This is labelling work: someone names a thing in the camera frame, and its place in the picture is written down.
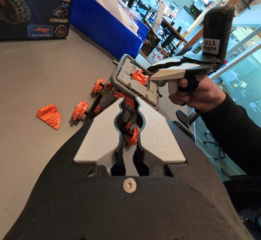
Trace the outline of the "person's right hand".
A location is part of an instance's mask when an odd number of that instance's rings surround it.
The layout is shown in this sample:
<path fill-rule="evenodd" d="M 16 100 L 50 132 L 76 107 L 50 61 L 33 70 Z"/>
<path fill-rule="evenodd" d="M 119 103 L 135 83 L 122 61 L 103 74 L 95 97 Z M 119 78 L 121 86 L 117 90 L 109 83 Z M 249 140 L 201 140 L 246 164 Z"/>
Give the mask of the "person's right hand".
<path fill-rule="evenodd" d="M 169 95 L 173 104 L 183 105 L 206 113 L 219 106 L 226 98 L 226 94 L 206 75 L 196 75 L 199 85 L 193 92 L 177 91 Z"/>

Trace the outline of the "black product box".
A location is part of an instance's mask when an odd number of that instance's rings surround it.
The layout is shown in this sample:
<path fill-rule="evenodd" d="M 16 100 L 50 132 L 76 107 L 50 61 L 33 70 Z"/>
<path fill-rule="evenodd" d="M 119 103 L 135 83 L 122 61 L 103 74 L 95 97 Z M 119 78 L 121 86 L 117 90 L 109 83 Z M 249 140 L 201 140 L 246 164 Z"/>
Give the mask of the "black product box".
<path fill-rule="evenodd" d="M 148 34 L 144 41 L 144 44 L 141 48 L 144 55 L 149 56 L 150 53 L 156 48 L 156 46 L 160 43 L 161 39 L 158 37 L 157 33 L 150 26 L 147 20 L 144 21 L 144 24 L 149 28 Z"/>

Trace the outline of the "dark blue toy kit box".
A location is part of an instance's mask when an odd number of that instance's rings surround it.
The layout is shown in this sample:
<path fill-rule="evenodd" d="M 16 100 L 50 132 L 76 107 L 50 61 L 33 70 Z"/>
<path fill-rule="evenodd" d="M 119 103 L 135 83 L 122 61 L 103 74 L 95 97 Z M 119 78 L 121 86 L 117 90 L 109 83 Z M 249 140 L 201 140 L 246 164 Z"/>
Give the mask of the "dark blue toy kit box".
<path fill-rule="evenodd" d="M 0 0 L 0 40 L 65 39 L 73 0 Z"/>

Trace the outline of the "orange wedge plate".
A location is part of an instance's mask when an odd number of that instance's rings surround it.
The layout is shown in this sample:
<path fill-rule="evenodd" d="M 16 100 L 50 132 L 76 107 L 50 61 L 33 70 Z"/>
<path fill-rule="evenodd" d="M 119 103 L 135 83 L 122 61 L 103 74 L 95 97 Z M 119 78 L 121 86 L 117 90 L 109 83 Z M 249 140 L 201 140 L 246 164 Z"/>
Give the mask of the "orange wedge plate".
<path fill-rule="evenodd" d="M 58 112 L 58 107 L 53 104 L 49 104 L 45 107 L 38 109 L 36 116 L 42 121 L 58 130 L 60 127 L 61 115 Z"/>

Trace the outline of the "black desk stand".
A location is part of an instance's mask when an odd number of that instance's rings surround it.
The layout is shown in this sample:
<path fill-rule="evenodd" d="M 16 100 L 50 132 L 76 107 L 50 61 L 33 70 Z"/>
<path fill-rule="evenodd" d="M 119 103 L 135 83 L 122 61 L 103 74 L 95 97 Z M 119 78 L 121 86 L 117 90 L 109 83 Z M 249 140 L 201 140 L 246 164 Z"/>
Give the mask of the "black desk stand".
<path fill-rule="evenodd" d="M 195 127 L 195 121 L 200 117 L 196 111 L 193 111 L 189 116 L 187 116 L 183 111 L 177 110 L 176 116 L 181 124 L 183 124 L 187 129 L 192 129 Z"/>

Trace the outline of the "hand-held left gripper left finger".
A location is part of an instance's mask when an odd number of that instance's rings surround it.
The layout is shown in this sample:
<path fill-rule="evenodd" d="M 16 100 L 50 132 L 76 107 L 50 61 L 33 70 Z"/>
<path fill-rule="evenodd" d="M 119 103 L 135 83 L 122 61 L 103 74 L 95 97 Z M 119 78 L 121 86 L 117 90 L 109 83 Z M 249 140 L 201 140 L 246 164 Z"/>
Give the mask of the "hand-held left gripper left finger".
<path fill-rule="evenodd" d="M 89 130 L 77 151 L 74 162 L 103 165 L 111 175 L 124 175 L 122 104 L 125 99 L 115 101 L 92 120 Z"/>

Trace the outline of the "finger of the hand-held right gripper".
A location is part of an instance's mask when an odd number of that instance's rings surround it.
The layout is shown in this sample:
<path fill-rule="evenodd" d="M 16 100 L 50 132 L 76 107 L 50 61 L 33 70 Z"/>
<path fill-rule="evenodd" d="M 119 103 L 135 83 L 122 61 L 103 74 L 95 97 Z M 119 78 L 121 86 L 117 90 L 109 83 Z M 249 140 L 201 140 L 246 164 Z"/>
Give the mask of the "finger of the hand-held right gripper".
<path fill-rule="evenodd" d="M 170 80 L 170 79 L 181 79 L 185 76 L 187 71 L 192 71 L 195 69 L 200 69 L 201 65 L 195 63 L 183 63 L 179 66 L 171 66 L 166 69 L 159 69 L 153 73 L 149 80 L 160 81 L 160 80 Z"/>
<path fill-rule="evenodd" d="M 147 70 L 153 74 L 160 69 L 168 69 L 173 66 L 180 66 L 182 63 L 185 63 L 183 59 L 180 58 L 167 58 L 161 60 L 147 68 Z"/>

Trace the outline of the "person's right forearm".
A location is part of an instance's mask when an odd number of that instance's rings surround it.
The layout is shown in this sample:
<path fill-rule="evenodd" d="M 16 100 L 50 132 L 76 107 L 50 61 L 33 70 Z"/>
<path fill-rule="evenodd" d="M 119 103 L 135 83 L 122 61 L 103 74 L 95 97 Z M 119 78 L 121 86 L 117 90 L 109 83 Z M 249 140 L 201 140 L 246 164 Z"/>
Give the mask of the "person's right forearm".
<path fill-rule="evenodd" d="M 228 94 L 213 110 L 201 113 L 207 129 L 230 159 L 249 176 L 261 176 L 261 128 Z"/>

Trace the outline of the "grey brick robot model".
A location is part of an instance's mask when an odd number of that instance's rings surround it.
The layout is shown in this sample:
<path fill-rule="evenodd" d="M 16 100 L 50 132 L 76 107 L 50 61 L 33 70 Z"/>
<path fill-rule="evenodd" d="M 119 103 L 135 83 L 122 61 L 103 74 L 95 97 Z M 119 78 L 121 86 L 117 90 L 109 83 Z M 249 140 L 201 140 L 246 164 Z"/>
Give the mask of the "grey brick robot model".
<path fill-rule="evenodd" d="M 123 122 L 125 123 L 136 123 L 135 97 L 141 98 L 158 111 L 160 98 L 158 82 L 148 79 L 147 84 L 142 85 L 132 78 L 132 73 L 138 69 L 142 69 L 144 75 L 150 76 L 151 73 L 127 54 L 123 55 L 119 62 L 113 61 L 113 63 L 116 67 L 108 80 L 112 88 L 100 101 L 101 112 L 123 97 L 125 98 L 123 107 Z"/>

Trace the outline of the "blue plastic storage bin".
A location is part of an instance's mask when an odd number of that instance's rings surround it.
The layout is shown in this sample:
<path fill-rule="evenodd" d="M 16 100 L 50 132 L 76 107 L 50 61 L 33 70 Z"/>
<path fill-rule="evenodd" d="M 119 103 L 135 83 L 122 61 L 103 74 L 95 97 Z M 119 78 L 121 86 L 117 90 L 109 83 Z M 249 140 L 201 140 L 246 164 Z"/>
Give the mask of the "blue plastic storage bin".
<path fill-rule="evenodd" d="M 73 0 L 70 24 L 103 47 L 117 59 L 125 54 L 133 59 L 148 34 L 148 27 L 135 19 L 137 35 L 116 19 L 96 0 Z"/>

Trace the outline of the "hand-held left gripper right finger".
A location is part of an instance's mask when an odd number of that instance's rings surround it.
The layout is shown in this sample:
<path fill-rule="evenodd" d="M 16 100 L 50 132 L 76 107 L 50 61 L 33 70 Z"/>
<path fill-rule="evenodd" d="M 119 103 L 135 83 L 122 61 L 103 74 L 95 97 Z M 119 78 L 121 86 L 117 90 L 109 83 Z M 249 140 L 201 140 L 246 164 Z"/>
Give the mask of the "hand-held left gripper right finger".
<path fill-rule="evenodd" d="M 137 149 L 142 163 L 152 171 L 155 166 L 184 164 L 185 156 L 167 119 L 140 97 L 135 97 L 136 124 L 140 128 Z"/>

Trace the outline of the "black beam wheel frame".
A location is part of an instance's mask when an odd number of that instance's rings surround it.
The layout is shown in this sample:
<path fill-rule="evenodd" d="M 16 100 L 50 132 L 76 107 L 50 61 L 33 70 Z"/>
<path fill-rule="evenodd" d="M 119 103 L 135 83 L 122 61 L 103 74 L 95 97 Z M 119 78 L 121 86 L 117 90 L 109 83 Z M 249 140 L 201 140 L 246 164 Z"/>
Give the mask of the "black beam wheel frame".
<path fill-rule="evenodd" d="M 112 88 L 112 84 L 107 82 L 104 88 L 100 91 L 100 93 L 96 94 L 97 97 L 87 112 L 87 116 L 89 117 L 89 119 L 93 119 L 101 112 L 102 108 L 100 107 L 100 101 L 103 97 L 108 95 L 111 88 Z"/>

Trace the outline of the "orange crown gear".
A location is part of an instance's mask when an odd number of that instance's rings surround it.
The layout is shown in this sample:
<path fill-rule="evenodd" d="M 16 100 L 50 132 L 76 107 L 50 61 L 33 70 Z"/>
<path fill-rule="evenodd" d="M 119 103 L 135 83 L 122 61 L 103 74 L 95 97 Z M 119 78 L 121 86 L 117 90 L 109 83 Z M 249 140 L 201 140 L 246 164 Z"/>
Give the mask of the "orange crown gear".
<path fill-rule="evenodd" d="M 132 78 L 136 81 L 138 81 L 142 85 L 146 85 L 147 81 L 149 79 L 148 75 L 144 75 L 142 73 L 142 69 L 138 69 L 132 73 Z"/>

